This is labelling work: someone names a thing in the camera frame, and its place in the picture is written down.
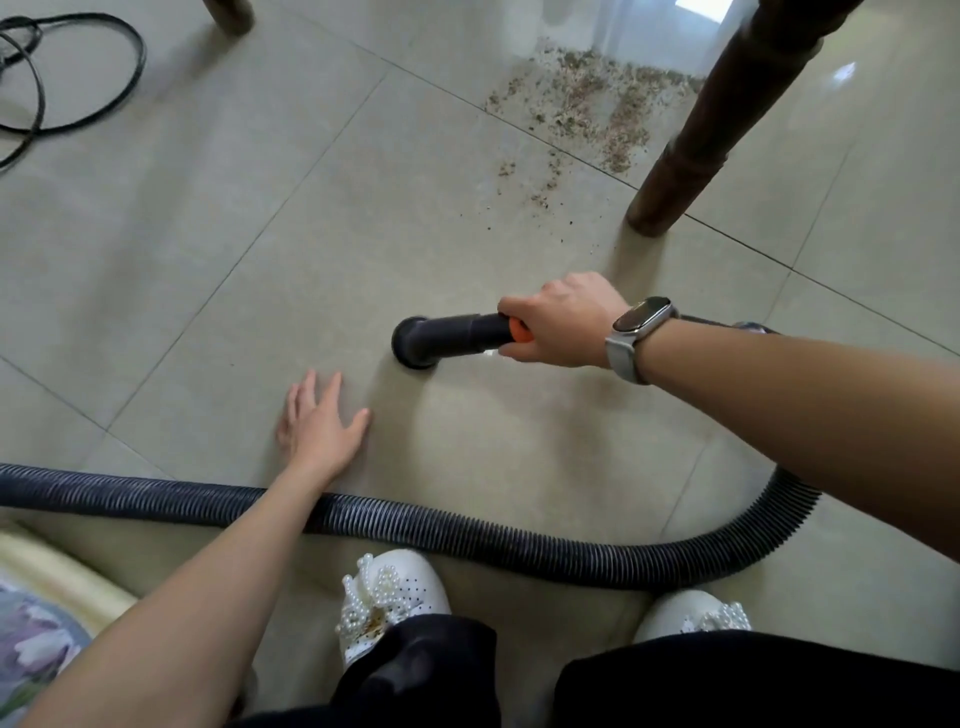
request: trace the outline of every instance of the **tile floor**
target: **tile floor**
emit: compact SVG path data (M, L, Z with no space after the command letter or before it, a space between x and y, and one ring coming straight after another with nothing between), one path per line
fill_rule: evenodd
M621 218L692 94L664 91L619 171L525 94L562 75L554 47L702 76L749 2L259 0L235 43L199 0L95 5L141 31L150 61L121 112L0 178L0 459L264 485L285 386L342 368L346 407L376 420L339 489L653 542L736 513L770 464L609 376L495 356L413 376L387 347L398 318L492 310L596 269L703 316L960 352L949 0L867 0L659 241ZM52 120L123 83L129 50L94 33L51 34L37 56ZM27 82L5 76L5 118L27 113ZM213 536L18 516L137 594ZM303 540L256 659L263 707L330 694L338 581L368 547L383 548ZM500 633L509 724L542 724L560 666L628 641L647 603L436 565L454 609ZM765 630L960 667L960 569L829 498L712 589Z

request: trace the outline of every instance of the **forearm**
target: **forearm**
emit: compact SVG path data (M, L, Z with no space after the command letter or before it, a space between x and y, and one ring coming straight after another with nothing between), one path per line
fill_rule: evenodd
M32 726L219 726L322 489L294 472L93 644L37 700Z
M811 485L960 560L960 370L671 321L637 366Z

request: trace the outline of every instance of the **smartwatch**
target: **smartwatch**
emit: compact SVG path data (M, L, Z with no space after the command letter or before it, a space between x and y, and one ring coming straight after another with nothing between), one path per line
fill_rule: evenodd
M607 359L617 376L632 384L649 384L636 371L636 342L656 331L663 322L679 315L670 299L651 296L614 321L610 336L607 337Z

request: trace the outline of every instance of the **watch face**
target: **watch face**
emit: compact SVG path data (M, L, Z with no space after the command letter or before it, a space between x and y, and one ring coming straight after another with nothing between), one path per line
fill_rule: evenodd
M613 330L623 333L636 331L650 321L650 319L657 316L658 313L661 313L665 308L669 308L670 306L670 299L664 296L651 296L646 301L635 305L623 314L623 316L614 321Z

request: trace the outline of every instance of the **left hand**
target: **left hand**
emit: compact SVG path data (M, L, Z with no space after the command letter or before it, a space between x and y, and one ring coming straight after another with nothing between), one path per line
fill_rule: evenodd
M287 458L288 470L303 473L323 487L356 455L370 424L369 409L357 412L349 426L340 422L343 379L340 372L334 374L317 403L317 373L308 370L303 381L287 390L276 425L276 443Z

